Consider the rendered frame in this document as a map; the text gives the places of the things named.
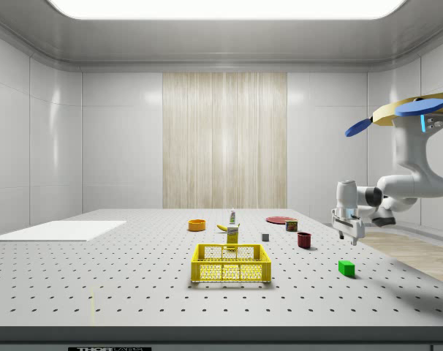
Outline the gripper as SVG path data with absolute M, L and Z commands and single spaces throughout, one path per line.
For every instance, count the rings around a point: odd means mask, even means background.
M 340 219 L 332 215 L 332 227 L 338 231 L 339 238 L 348 237 L 351 245 L 356 246 L 360 238 L 365 237 L 365 225 L 361 218 Z

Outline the yellow basket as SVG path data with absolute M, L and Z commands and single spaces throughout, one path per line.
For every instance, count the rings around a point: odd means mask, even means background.
M 198 244 L 192 282 L 270 282 L 271 260 L 261 244 Z

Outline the white board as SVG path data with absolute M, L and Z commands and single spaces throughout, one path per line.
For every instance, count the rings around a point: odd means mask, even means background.
M 0 242 L 90 241 L 126 221 L 52 221 L 0 235 Z

